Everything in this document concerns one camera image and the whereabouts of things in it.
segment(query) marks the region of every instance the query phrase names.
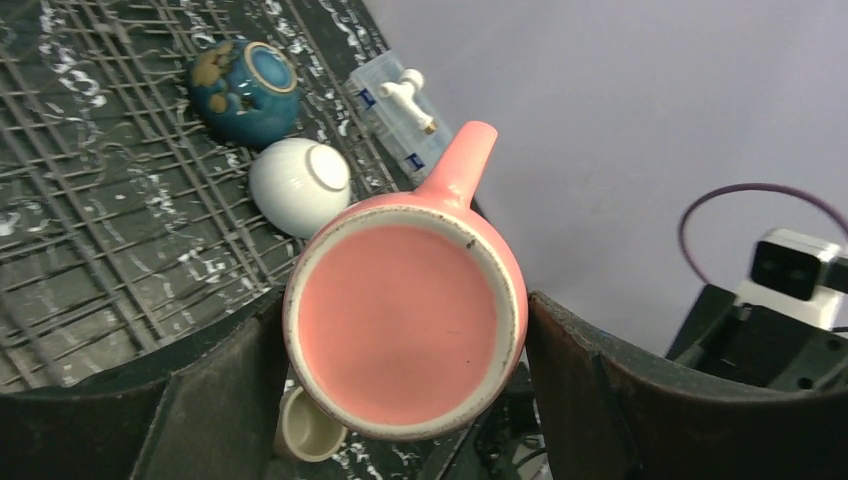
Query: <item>white wall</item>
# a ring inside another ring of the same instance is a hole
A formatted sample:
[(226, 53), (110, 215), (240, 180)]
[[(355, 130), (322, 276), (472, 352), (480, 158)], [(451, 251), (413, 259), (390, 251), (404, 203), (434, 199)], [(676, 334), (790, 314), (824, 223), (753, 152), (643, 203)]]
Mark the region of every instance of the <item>white wall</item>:
[[(370, 0), (458, 128), (500, 131), (478, 199), (531, 288), (655, 352), (700, 288), (675, 245), (707, 190), (788, 183), (848, 210), (848, 2)], [(773, 194), (716, 200), (698, 257), (733, 288), (773, 226), (839, 240)]]

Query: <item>blue ceramic jar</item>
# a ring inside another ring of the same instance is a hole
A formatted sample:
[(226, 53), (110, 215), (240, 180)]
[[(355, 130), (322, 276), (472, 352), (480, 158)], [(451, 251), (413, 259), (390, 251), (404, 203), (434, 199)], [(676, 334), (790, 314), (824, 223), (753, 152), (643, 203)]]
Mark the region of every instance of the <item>blue ceramic jar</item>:
[(195, 112), (221, 139), (261, 150), (294, 126), (300, 92), (294, 68), (262, 42), (225, 40), (189, 64)]

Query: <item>white ceramic bowl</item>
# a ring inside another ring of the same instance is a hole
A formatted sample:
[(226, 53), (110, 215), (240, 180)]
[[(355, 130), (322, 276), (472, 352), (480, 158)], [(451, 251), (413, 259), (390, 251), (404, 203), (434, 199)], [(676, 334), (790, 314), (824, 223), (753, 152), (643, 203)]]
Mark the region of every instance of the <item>white ceramic bowl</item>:
[(308, 239), (350, 205), (350, 168), (333, 147), (287, 138), (253, 162), (250, 193), (271, 224)]

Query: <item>blue label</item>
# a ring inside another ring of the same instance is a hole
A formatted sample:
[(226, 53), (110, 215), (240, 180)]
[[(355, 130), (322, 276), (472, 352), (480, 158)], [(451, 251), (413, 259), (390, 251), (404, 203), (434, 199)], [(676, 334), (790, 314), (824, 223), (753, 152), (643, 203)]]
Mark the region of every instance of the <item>blue label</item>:
[(362, 101), (365, 102), (365, 110), (368, 110), (377, 104), (377, 101), (374, 100), (374, 97), (371, 96), (371, 92), (369, 92), (367, 88), (363, 88), (362, 90), (360, 90), (360, 92), (357, 93), (356, 96), (361, 98)]
[(417, 153), (413, 153), (412, 155), (406, 157), (406, 161), (412, 164), (412, 171), (417, 172), (424, 168), (424, 162), (421, 161), (421, 157), (418, 156)]

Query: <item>metal wire rack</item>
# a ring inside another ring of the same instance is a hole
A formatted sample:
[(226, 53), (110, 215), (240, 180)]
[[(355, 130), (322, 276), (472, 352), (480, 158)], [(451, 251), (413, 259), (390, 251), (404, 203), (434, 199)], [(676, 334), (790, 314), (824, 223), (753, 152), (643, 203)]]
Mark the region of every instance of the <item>metal wire rack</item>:
[(303, 242), (251, 203), (252, 154), (184, 99), (186, 59), (213, 42), (263, 32), (304, 89), (294, 135), (339, 149), (357, 198), (398, 189), (305, 5), (0, 5), (0, 392), (74, 384), (285, 281)]

